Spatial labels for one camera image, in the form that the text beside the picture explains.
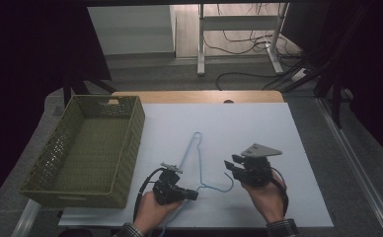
green plastic basket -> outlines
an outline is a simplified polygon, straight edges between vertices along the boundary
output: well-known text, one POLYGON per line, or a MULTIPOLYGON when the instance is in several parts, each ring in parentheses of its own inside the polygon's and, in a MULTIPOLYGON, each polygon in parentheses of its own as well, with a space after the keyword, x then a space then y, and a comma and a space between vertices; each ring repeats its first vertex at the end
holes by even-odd
POLYGON ((144 122, 139 97, 73 96, 20 193, 47 207, 124 208, 144 122))

black cable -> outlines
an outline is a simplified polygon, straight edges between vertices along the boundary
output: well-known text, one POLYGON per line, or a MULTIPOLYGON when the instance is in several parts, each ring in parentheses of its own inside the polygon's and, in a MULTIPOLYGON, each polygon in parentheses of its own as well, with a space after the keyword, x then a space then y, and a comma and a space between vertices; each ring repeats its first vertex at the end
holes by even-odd
POLYGON ((266 76, 266 75, 256 75, 256 74, 250 74, 250 73, 244 73, 244 72, 226 72, 226 73, 222 73, 220 74, 219 76, 216 77, 216 80, 215 80, 215 85, 216 85, 216 88, 219 90, 219 91, 222 91, 222 89, 219 87, 219 80, 221 77, 223 76, 226 76, 226 75, 245 75, 245 76, 252 76, 252 77, 263 77, 263 78, 275 78, 275 77, 278 77, 278 76, 266 76))
POLYGON ((221 51, 225 51, 225 52, 228 52, 228 53, 231 53, 231 54, 236 54, 236 55, 239 55, 239 54, 244 54, 246 52, 249 52, 251 51, 252 49, 254 49, 254 47, 256 47, 258 44, 262 44, 262 43, 266 43, 267 41, 261 41, 261 42, 257 42, 255 43, 250 49, 248 50, 245 50, 245 51, 242 51, 242 52, 232 52, 232 51, 228 51, 226 49, 223 49, 223 48, 220 48, 220 47, 215 47, 215 46, 210 46, 209 44, 207 44, 206 42, 206 39, 203 37, 203 41, 204 41, 204 44, 206 44, 206 46, 210 47, 210 48, 213 48, 213 49, 218 49, 218 50, 221 50, 221 51))
POLYGON ((305 59, 302 59, 302 60, 298 61, 295 65, 293 65, 292 67, 290 67, 290 68, 286 71, 286 73, 280 75, 280 78, 278 78, 277 80, 272 81, 272 82, 267 83, 266 85, 264 85, 263 90, 265 90, 268 86, 270 86, 270 85, 272 85, 272 84, 278 82, 277 85, 275 85, 274 87, 270 88, 271 90, 276 89, 278 86, 282 85, 283 83, 285 83, 286 81, 288 81, 288 80, 290 79, 290 77, 287 77, 287 78, 286 78, 286 77, 285 77, 286 75, 288 75, 288 74, 294 72, 295 70, 297 70, 298 68, 300 68, 305 62, 306 62, 305 59))
POLYGON ((152 178, 152 176, 154 176, 158 171, 164 171, 165 169, 164 168, 158 168, 156 169, 154 172, 151 173, 150 176, 148 176, 145 181, 143 182, 141 188, 139 189, 139 193, 138 193, 138 196, 136 197, 136 202, 135 202, 135 209, 133 210, 133 221, 135 221, 136 219, 136 213, 138 211, 138 208, 139 208, 139 204, 140 204, 140 200, 142 199, 142 194, 143 192, 145 191, 145 188, 146 186, 151 183, 149 182, 152 178))

wire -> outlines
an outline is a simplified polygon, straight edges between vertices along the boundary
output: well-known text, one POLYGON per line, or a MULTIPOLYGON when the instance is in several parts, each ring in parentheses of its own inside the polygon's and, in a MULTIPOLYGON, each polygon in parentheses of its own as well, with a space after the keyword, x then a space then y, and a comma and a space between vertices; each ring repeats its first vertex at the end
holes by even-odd
MULTIPOLYGON (((222 192, 222 193, 228 193, 232 190, 232 188, 234 188, 234 180, 226 173, 224 173, 230 180, 231 180, 231 187, 227 190, 220 190, 214 186, 210 186, 208 184, 206 184, 204 181, 203 181, 203 176, 202 176, 202 166, 201 166, 201 151, 200 151, 200 144, 202 142, 202 134, 201 132, 195 132, 192 137, 191 137, 191 141, 189 142, 189 146, 188 146, 188 149, 182 159, 182 162, 179 166, 182 167, 185 163, 185 160, 187 159, 188 157, 188 154, 190 152, 190 148, 192 147, 192 143, 194 142, 195 139, 198 139, 198 142, 197 142, 197 145, 196 145, 196 150, 197 150, 197 156, 198 156, 198 168, 199 168, 199 172, 200 172, 200 186, 197 187, 196 191, 199 191, 200 189, 212 189, 212 190, 216 190, 216 191, 219 191, 219 192, 222 192)), ((177 218, 177 216, 183 211, 183 208, 189 203, 189 200, 185 200, 182 204, 182 206, 180 206, 176 212, 174 212, 169 219, 167 219, 165 222, 164 222, 164 225, 163 225, 163 230, 161 232, 161 234, 159 235, 159 237, 163 237, 165 232, 166 232, 166 228, 167 228, 167 225, 173 221, 175 218, 177 218)))
POLYGON ((219 76, 216 77, 215 86, 219 91, 222 91, 222 89, 219 87, 219 80, 221 77, 226 75, 244 75, 244 76, 251 76, 251 77, 262 77, 262 78, 278 78, 280 76, 268 76, 268 75, 256 75, 256 74, 250 74, 245 72, 226 72, 222 73, 219 76))
POLYGON ((245 50, 245 51, 242 51, 242 52, 233 52, 233 51, 229 51, 229 50, 226 50, 226 49, 223 49, 221 47, 215 47, 215 46, 211 46, 209 44, 207 44, 206 42, 206 39, 203 37, 203 41, 204 41, 204 44, 206 44, 206 46, 210 47, 210 48, 213 48, 213 49, 218 49, 218 50, 221 50, 221 51, 224 51, 224 52, 228 52, 228 53, 231 53, 231 54, 236 54, 236 55, 239 55, 239 54, 244 54, 246 52, 249 52, 251 50, 254 49, 255 46, 257 46, 258 44, 262 44, 262 43, 267 43, 267 41, 261 41, 261 42, 256 42, 251 48, 249 48, 248 50, 245 50))
POLYGON ((137 212, 138 212, 138 208, 139 208, 140 200, 142 199, 142 194, 143 194, 143 192, 145 191, 146 186, 147 186, 149 183, 151 183, 151 182, 149 182, 149 181, 151 180, 151 178, 152 178, 158 171, 163 171, 163 170, 164 170, 163 168, 158 168, 158 169, 156 169, 156 170, 153 171, 153 172, 151 173, 151 175, 149 175, 149 176, 145 179, 145 181, 143 182, 141 188, 139 189, 138 196, 136 197, 135 208, 134 208, 134 210, 133 210, 133 221, 135 221, 135 219, 136 219, 136 214, 137 214, 137 212))

metal frame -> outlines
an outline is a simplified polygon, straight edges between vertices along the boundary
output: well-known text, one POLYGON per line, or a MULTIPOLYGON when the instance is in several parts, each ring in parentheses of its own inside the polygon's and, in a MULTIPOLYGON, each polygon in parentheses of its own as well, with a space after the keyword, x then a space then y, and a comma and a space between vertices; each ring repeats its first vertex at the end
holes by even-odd
POLYGON ((275 46, 283 25, 288 3, 277 16, 210 16, 204 17, 204 4, 199 5, 197 75, 204 75, 204 35, 205 31, 274 31, 271 43, 266 43, 268 57, 276 74, 283 73, 276 56, 275 46))
POLYGON ((326 98, 317 99, 317 104, 323 114, 325 120, 327 121, 328 126, 333 133, 333 136, 340 146, 345 159, 354 173, 357 182, 359 183, 361 189, 363 190, 364 195, 366 196, 369 204, 374 211, 377 219, 379 220, 380 225, 383 229, 383 198, 377 192, 375 187, 373 186, 370 178, 367 176, 366 171, 361 165, 358 157, 354 153, 351 145, 349 144, 347 138, 345 137, 345 133, 342 129, 340 129, 333 121, 333 117, 331 115, 331 110, 328 107, 328 102, 326 98))
POLYGON ((35 219, 38 216, 40 204, 32 199, 29 199, 28 204, 17 222, 16 228, 13 231, 12 237, 26 237, 31 232, 35 219))

white board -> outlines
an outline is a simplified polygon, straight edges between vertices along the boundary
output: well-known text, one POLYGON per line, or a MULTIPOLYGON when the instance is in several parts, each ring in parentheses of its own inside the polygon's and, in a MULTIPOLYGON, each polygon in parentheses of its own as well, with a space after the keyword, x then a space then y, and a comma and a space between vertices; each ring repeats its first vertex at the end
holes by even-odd
MULTIPOLYGON (((224 160, 240 155, 253 143, 283 152, 268 158, 283 175, 289 195, 285 217, 299 227, 330 227, 327 212, 298 131, 286 103, 265 104, 144 104, 146 114, 141 145, 125 209, 65 208, 60 226, 120 227, 132 221, 137 192, 143 181, 162 162, 180 165, 195 132, 201 132, 200 154, 205 183, 226 190, 231 181, 224 175, 224 160)), ((191 147, 178 185, 199 186, 196 143, 191 147)), ((263 227, 239 182, 229 193, 200 189, 168 227, 263 227)))

